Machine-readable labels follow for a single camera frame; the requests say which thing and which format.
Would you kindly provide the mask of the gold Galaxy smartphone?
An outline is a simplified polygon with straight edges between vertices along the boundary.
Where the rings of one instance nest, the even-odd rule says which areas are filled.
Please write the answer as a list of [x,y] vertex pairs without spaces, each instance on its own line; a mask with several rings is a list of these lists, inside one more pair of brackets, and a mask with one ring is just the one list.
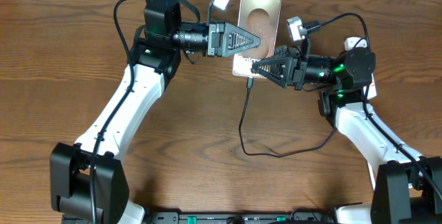
[[240,0],[238,27],[260,38],[258,47],[234,55],[233,75],[258,77],[251,65],[273,55],[282,0]]

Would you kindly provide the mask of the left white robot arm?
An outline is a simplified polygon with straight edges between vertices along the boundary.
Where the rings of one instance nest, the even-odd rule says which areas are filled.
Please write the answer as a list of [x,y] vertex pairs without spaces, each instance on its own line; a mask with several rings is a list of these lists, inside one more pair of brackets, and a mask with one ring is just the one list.
[[260,45],[260,38],[227,21],[183,21],[187,0],[145,0],[144,24],[124,44],[120,85],[74,144],[50,155],[51,207],[73,221],[141,223],[145,209],[129,198],[123,164],[142,120],[165,92],[183,57],[230,57]]

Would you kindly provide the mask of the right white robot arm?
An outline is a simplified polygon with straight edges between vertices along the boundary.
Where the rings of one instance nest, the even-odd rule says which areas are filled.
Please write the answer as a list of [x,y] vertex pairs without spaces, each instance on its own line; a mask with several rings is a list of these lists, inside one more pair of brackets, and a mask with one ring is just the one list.
[[323,57],[282,46],[251,70],[283,88],[319,84],[320,114],[370,165],[375,175],[371,203],[335,207],[334,222],[440,223],[441,157],[428,158],[411,148],[377,116],[368,99],[375,66],[375,54],[365,47]]

